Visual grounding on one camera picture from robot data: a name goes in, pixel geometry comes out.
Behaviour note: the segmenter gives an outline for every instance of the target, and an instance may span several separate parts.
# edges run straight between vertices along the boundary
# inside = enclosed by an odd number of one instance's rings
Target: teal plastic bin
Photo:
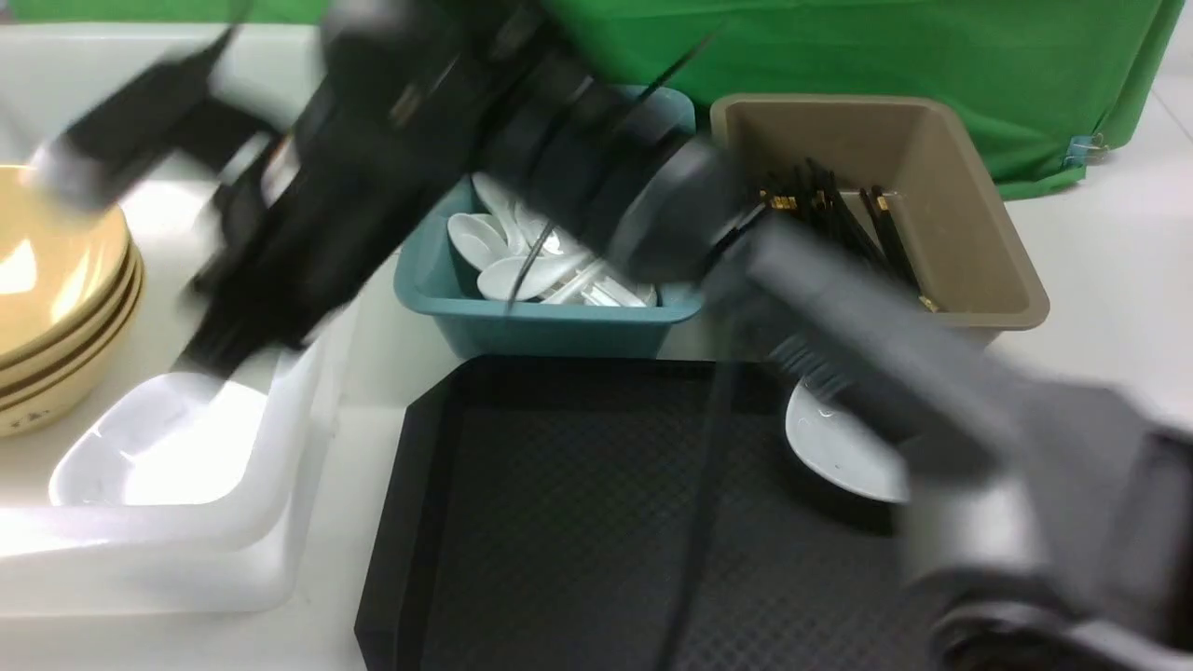
[[[626,87],[636,93],[641,87]],[[648,105],[674,115],[687,128],[696,124],[692,101],[678,91],[660,88]],[[469,180],[434,207],[402,245],[394,293],[407,308],[431,315],[462,358],[481,355],[654,358],[675,324],[691,319],[700,300],[688,285],[660,288],[654,308],[544,306],[517,303],[506,314],[502,302],[480,297],[476,271],[447,239],[447,217],[483,211]]]

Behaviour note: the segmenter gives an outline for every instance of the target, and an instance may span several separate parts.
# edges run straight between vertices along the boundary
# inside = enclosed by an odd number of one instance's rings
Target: textured tray surface
[[[679,592],[711,370],[494,358],[445,382],[431,470],[450,490],[427,487],[419,524],[434,560],[382,577],[379,540],[365,590],[367,602],[382,584],[407,586],[396,667],[651,669]],[[840,501],[809,498],[817,482],[792,464],[784,401],[747,369],[680,667],[927,669],[934,604],[898,591],[890,538],[808,505]],[[426,435],[409,433],[398,467]],[[365,610],[358,634],[376,628]]]

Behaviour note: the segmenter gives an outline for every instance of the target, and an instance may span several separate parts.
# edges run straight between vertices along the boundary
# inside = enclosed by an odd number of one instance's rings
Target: plastic container
[[[637,92],[641,87],[626,87]],[[647,103],[687,128],[696,123],[692,101],[660,88]],[[480,355],[654,358],[674,324],[700,307],[690,287],[660,290],[660,307],[605,308],[518,303],[507,315],[502,302],[481,298],[476,271],[458,258],[447,239],[447,217],[483,211],[471,183],[452,190],[402,246],[394,291],[407,308],[431,315],[462,358]]]
[[[925,295],[946,324],[990,340],[1047,316],[1044,285],[947,106],[915,98],[730,96],[712,106],[712,134],[754,176],[811,158],[836,172],[842,191],[880,185]],[[860,199],[846,201],[869,226]]]
[[[221,27],[4,30],[0,62],[24,66],[0,68],[0,99],[36,122],[41,135],[162,53],[209,39]],[[314,67],[295,54],[314,49],[315,41],[313,32],[284,32],[243,36],[221,69],[237,87],[274,82],[272,99],[297,113],[319,80],[298,81]],[[2,152],[0,137],[0,161],[19,159],[16,149]],[[51,505],[49,480],[63,454],[126,392],[165,373],[193,333],[198,315],[180,312],[178,300],[215,246],[214,222],[202,211],[215,185],[177,179],[188,168],[167,164],[122,203],[144,257],[146,291],[104,380],[52,426],[0,441],[0,617],[252,611],[273,608],[292,591],[339,401],[344,368],[336,362],[350,346],[354,308],[301,357],[264,355],[237,371],[235,381],[265,396],[264,410],[252,435],[237,433],[248,447],[239,453],[243,472],[223,481],[229,487],[218,499]],[[185,478],[210,482],[211,474],[192,468]]]

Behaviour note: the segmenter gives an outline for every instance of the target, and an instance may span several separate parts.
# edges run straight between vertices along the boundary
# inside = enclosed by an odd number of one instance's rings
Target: chopsticks
[[[920,284],[920,278],[915,275],[911,259],[907,256],[907,247],[903,246],[903,239],[898,234],[895,217],[891,216],[890,203],[886,202],[886,196],[883,193],[882,187],[876,185],[871,187],[870,193],[866,193],[866,190],[861,189],[858,195],[861,197],[861,203],[874,223],[874,233],[878,234],[878,241],[883,246],[883,252],[885,252],[892,275],[915,291],[923,307],[932,312],[939,312],[940,308],[937,303],[923,294],[923,287]]]
[[[880,186],[858,191],[873,222],[877,242],[846,204],[836,173],[815,160],[808,159],[806,176],[798,165],[792,166],[786,178],[768,172],[760,180],[756,193],[765,207],[793,214],[816,234],[841,246],[871,270],[909,288],[928,310],[940,310],[923,293],[891,214],[890,202]]]

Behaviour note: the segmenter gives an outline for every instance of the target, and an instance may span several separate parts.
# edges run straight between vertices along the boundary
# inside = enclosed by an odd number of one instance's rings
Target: stacked bowls
[[[64,415],[99,383],[144,293],[123,213],[66,222],[0,166],[0,438]]]

